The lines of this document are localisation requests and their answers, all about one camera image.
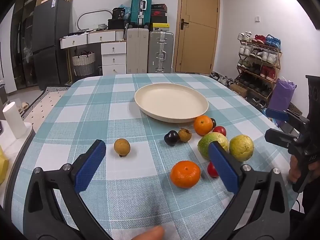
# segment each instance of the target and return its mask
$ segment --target orange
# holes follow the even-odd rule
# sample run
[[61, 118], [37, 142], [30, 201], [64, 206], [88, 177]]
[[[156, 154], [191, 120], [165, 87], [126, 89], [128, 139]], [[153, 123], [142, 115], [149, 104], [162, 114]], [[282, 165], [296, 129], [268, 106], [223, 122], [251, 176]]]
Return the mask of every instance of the orange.
[[211, 132], [213, 122], [210, 117], [201, 115], [195, 119], [193, 127], [195, 128], [197, 134], [204, 136], [207, 133]]
[[191, 161], [176, 163], [170, 172], [170, 179], [174, 185], [181, 188], [191, 188], [198, 183], [201, 170], [197, 164]]

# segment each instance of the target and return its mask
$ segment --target tablecloth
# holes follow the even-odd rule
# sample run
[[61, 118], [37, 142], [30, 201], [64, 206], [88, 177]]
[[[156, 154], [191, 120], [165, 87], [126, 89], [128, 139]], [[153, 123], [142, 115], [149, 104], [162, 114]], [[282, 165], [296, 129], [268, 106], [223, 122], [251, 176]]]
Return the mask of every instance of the tablecloth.
[[[120, 74], [90, 77], [74, 83], [61, 97], [36, 133], [20, 167], [13, 192], [12, 221], [23, 231], [23, 208], [33, 169], [59, 169], [73, 161], [96, 139], [105, 141], [106, 157], [86, 191], [80, 195], [100, 225], [114, 239], [131, 239], [148, 227], [161, 224], [165, 239], [200, 239], [228, 205], [232, 194], [221, 179], [207, 174], [208, 161], [197, 150], [200, 136], [192, 123], [165, 123], [148, 117], [134, 101], [135, 92], [148, 84], [171, 82], [203, 94], [206, 115], [227, 130], [230, 140], [246, 134], [255, 144], [246, 163], [258, 171], [280, 168], [288, 174], [290, 155], [267, 143], [264, 133], [275, 125], [243, 98], [214, 79], [195, 74]], [[192, 131], [187, 143], [166, 145], [164, 135], [180, 127]], [[120, 158], [113, 149], [126, 138], [131, 152]], [[201, 168], [201, 179], [191, 189], [177, 188], [169, 179], [173, 165], [191, 160]], [[297, 194], [286, 182], [289, 206]], [[66, 221], [76, 227], [59, 191], [56, 191]]]

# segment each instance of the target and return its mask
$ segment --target teal suitcase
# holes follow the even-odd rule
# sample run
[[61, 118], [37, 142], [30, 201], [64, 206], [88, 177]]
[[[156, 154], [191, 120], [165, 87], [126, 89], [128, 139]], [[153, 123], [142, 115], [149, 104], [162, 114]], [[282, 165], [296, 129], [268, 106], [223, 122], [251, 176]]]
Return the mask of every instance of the teal suitcase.
[[151, 0], [131, 1], [131, 25], [149, 28], [151, 17]]

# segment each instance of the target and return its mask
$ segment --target red tomato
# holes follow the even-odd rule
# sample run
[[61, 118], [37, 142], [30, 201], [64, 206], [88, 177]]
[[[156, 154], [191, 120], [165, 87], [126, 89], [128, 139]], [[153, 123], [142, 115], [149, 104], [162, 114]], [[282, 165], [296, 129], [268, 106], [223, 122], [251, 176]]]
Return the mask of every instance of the red tomato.
[[213, 132], [219, 132], [219, 133], [222, 133], [224, 136], [227, 136], [227, 131], [223, 126], [216, 126], [213, 129]]
[[219, 175], [216, 171], [216, 168], [213, 166], [212, 162], [209, 163], [207, 171], [208, 171], [210, 177], [212, 177], [212, 178], [219, 177]]

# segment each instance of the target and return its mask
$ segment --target metal bolt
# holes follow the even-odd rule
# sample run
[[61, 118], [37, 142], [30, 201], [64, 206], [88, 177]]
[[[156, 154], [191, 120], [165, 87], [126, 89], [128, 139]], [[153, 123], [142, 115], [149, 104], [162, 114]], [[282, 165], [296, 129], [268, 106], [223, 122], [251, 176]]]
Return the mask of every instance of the metal bolt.
[[274, 168], [272, 171], [274, 174], [280, 174], [280, 170], [278, 168]]
[[69, 164], [69, 163], [64, 164], [64, 165], [62, 166], [62, 169], [63, 169], [64, 171], [68, 171], [68, 170], [70, 170], [70, 168], [71, 168], [71, 164]]
[[41, 168], [40, 168], [40, 167], [36, 167], [36, 168], [33, 170], [33, 172], [34, 172], [35, 174], [39, 173], [40, 171], [41, 171]]
[[243, 169], [244, 171], [251, 171], [251, 166], [248, 165], [248, 164], [245, 164], [245, 165], [242, 166], [242, 169]]

